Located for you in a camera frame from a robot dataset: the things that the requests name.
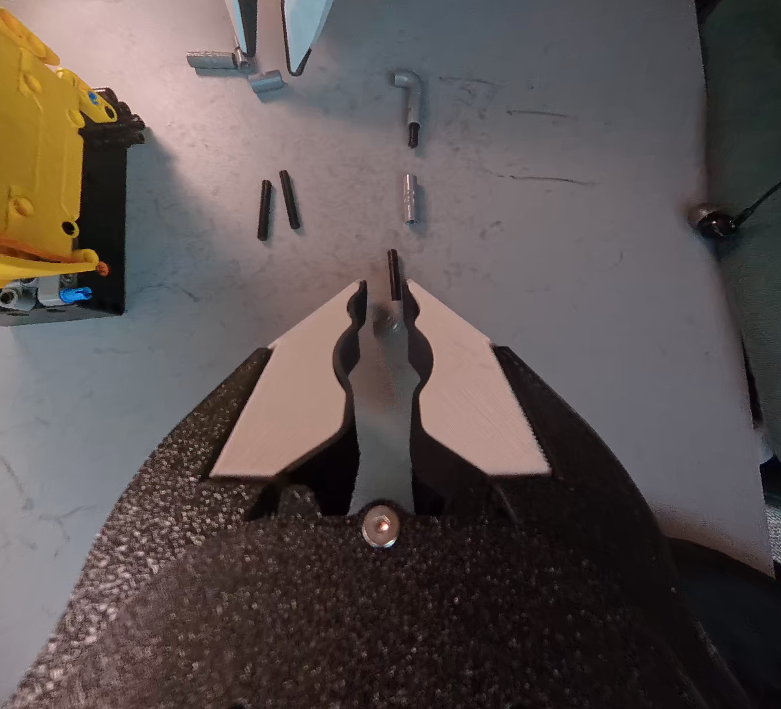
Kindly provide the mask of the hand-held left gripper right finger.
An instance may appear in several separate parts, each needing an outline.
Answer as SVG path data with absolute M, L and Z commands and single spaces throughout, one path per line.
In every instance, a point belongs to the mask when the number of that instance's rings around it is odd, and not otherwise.
M 415 513 L 466 508 L 499 482 L 552 475 L 491 339 L 412 279 L 403 285 Z

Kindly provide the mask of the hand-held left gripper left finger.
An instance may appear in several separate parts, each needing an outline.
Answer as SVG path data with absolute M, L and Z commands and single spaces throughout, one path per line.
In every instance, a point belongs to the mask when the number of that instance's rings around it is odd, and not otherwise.
M 325 516 L 347 515 L 360 451 L 349 381 L 366 322 L 365 280 L 270 343 L 257 382 L 209 468 L 210 480 L 266 487 L 250 517 L 270 516 L 283 489 L 304 486 Z

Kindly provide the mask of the yellow lego robot model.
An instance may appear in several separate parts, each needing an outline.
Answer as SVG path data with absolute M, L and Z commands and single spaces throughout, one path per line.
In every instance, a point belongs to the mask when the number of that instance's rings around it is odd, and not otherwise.
M 1 10 L 2 326 L 121 316 L 142 118 Z

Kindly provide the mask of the black wired earphone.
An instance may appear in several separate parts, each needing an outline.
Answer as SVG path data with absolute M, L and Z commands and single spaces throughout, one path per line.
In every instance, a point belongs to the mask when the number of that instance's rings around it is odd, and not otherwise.
M 722 242 L 734 238 L 747 220 L 755 214 L 768 199 L 780 189 L 780 182 L 774 184 L 752 204 L 731 215 L 723 207 L 701 203 L 689 209 L 687 221 L 689 227 L 701 238 Z

